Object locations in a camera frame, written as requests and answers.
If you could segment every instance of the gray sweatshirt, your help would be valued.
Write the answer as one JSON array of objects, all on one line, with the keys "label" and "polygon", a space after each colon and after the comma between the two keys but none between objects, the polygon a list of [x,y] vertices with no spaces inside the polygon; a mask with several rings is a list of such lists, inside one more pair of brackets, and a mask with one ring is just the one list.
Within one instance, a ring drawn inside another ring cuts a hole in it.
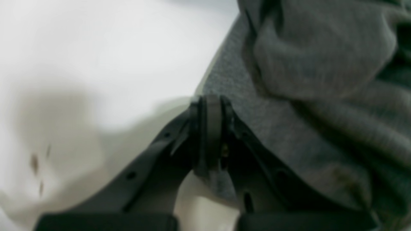
[{"label": "gray sweatshirt", "polygon": [[[384,230],[405,230],[411,1],[239,6],[203,93],[226,95],[263,145],[325,197],[376,211]],[[211,180],[217,194],[232,191],[213,181],[218,177]]]}]

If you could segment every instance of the black plastic bracket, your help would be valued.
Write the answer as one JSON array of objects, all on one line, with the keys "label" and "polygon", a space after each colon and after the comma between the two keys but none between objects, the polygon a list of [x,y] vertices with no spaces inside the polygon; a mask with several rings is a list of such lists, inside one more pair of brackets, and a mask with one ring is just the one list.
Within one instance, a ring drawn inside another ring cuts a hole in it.
[{"label": "black plastic bracket", "polygon": [[193,98],[102,190],[72,209],[44,215],[36,230],[177,230],[174,203],[191,169],[203,178],[229,172],[242,213],[239,231],[379,228],[370,212],[338,205],[305,184],[259,142],[227,98],[207,95]]}]

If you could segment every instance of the brown stain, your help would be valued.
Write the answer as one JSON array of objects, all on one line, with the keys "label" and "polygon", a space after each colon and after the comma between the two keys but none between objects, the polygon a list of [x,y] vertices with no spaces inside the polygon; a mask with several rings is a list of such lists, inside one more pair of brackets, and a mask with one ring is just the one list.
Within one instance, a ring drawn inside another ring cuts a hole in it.
[{"label": "brown stain", "polygon": [[340,169],[334,169],[332,171],[332,175],[334,178],[342,183],[344,187],[347,189],[347,191],[350,192],[350,194],[353,196],[354,200],[363,207],[363,209],[368,208],[368,203],[366,202],[365,198],[363,197],[362,194],[362,188],[360,185],[358,185],[357,182],[351,180],[349,176],[344,174]]},{"label": "brown stain", "polygon": [[37,173],[39,172],[39,158],[37,157],[36,153],[31,154],[30,168],[33,171],[34,175],[37,176]]},{"label": "brown stain", "polygon": [[43,181],[40,181],[40,187],[39,187],[40,197],[43,195],[43,191],[44,191],[44,183],[43,183]]},{"label": "brown stain", "polygon": [[50,153],[51,153],[51,145],[49,144],[49,145],[47,146],[46,158],[49,158],[49,157],[50,157]]}]

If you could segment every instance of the screw hole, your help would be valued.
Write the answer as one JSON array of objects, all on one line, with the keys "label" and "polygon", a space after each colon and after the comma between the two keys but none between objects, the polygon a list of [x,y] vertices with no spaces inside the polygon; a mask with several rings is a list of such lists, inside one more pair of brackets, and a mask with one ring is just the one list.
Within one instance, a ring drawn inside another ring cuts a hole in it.
[{"label": "screw hole", "polygon": [[137,173],[136,172],[130,172],[127,174],[126,179],[127,180],[133,180],[134,178],[136,178]]}]

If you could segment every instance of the white surface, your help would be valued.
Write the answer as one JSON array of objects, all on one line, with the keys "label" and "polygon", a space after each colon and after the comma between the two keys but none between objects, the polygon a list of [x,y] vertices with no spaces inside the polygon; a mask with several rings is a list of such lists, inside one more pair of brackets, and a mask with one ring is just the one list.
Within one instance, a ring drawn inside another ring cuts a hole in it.
[{"label": "white surface", "polygon": [[[237,13],[235,0],[0,1],[0,230],[32,229],[135,158],[187,107]],[[238,215],[193,175],[175,213],[184,231]]]}]

